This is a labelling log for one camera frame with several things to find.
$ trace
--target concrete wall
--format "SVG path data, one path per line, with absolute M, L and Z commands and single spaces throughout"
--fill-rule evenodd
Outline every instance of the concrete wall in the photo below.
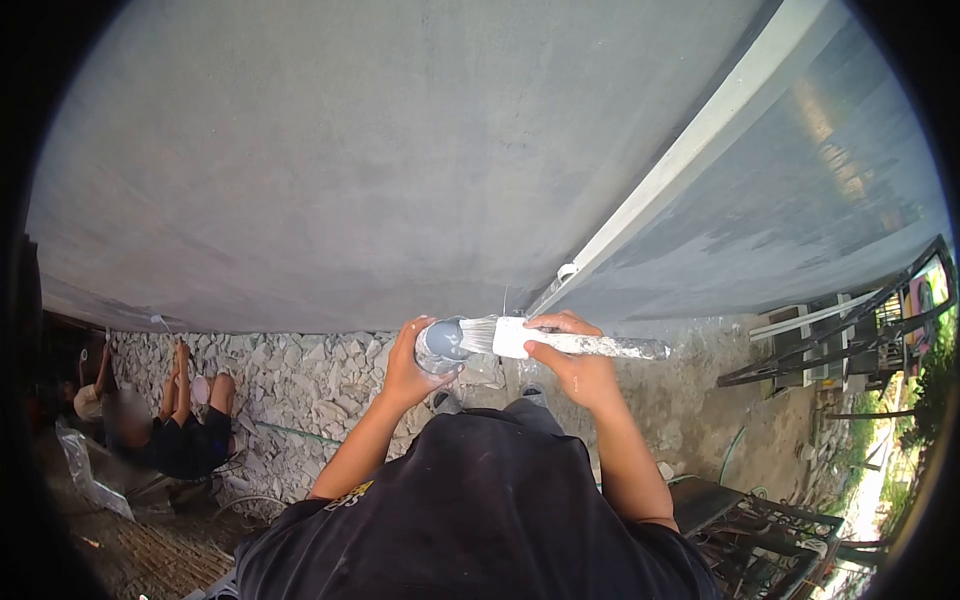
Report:
M 304 332 L 522 308 L 760 4 L 133 2 L 37 166 L 45 305 Z
M 554 309 L 621 333 L 759 312 L 906 266 L 947 205 L 917 115 L 854 21 L 708 170 Z

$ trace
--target person sitting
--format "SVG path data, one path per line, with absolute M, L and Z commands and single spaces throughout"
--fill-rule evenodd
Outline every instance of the person sitting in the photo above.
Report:
M 73 410 L 86 422 L 99 422 L 103 418 L 104 386 L 107 383 L 107 369 L 110 365 L 110 344 L 104 344 L 104 351 L 100 359 L 100 370 L 97 380 L 84 385 L 84 362 L 80 359 L 80 390 L 74 391 L 73 382 L 68 381 L 63 386 L 63 393 L 67 401 L 73 402 Z
M 231 432 L 233 378 L 223 372 L 216 376 L 206 419 L 200 423 L 190 410 L 188 358 L 189 349 L 178 341 L 176 360 L 153 422 L 144 422 L 120 402 L 108 405 L 108 447 L 131 463 L 175 479 L 194 480 L 206 477 L 242 448 Z

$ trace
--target ground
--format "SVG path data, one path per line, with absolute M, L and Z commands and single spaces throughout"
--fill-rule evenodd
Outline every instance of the ground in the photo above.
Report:
M 807 441 L 813 396 L 809 389 L 769 397 L 770 386 L 717 388 L 716 377 L 769 352 L 751 343 L 747 331 L 766 324 L 756 316 L 650 322 L 645 335 L 674 349 L 666 361 L 617 360 L 624 397 L 658 461 L 674 476 L 718 480 L 737 433 L 723 483 L 749 491 L 765 487 L 770 497 L 791 497 L 804 485 L 806 463 L 796 455 Z M 336 450 L 316 436 L 341 441 L 382 387 L 387 352 L 395 332 L 338 335 L 186 334 L 191 373 L 230 372 L 237 381 L 234 416 L 255 433 L 251 448 L 225 468 L 221 501 L 266 493 L 287 502 L 303 498 Z M 133 388 L 155 410 L 172 356 L 169 334 L 116 332 L 113 366 L 121 388 Z M 535 361 L 477 357 L 462 373 L 455 393 L 466 406 L 502 408 L 519 387 L 538 381 L 568 435 L 580 437 L 597 467 L 596 439 L 586 410 L 570 402 L 552 372 Z M 198 413 L 203 411 L 199 404 Z M 412 409 L 397 427 L 390 458 L 401 455 L 432 418 L 426 405 Z M 303 434 L 253 425 L 252 421 Z M 594 470 L 599 476 L 599 469 Z M 274 507 L 245 502 L 240 510 L 267 516 Z

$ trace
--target hand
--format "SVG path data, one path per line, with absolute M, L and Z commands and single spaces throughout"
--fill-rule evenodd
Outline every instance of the hand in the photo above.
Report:
M 190 348 L 186 346 L 183 340 L 177 340 L 176 345 L 177 369 L 186 370 L 186 361 L 190 358 Z
M 380 394 L 385 402 L 406 411 L 422 402 L 430 392 L 456 379 L 460 372 L 457 369 L 443 375 L 434 375 L 421 369 L 414 360 L 417 336 L 435 321 L 437 320 L 420 317 L 403 324 L 387 360 L 387 376 Z
M 603 331 L 569 310 L 553 315 L 540 315 L 523 326 L 556 328 L 563 333 L 603 335 Z M 613 371 L 613 360 L 607 356 L 570 355 L 534 341 L 527 342 L 523 348 L 556 373 L 566 395 L 584 408 L 594 411 L 612 402 L 623 401 Z

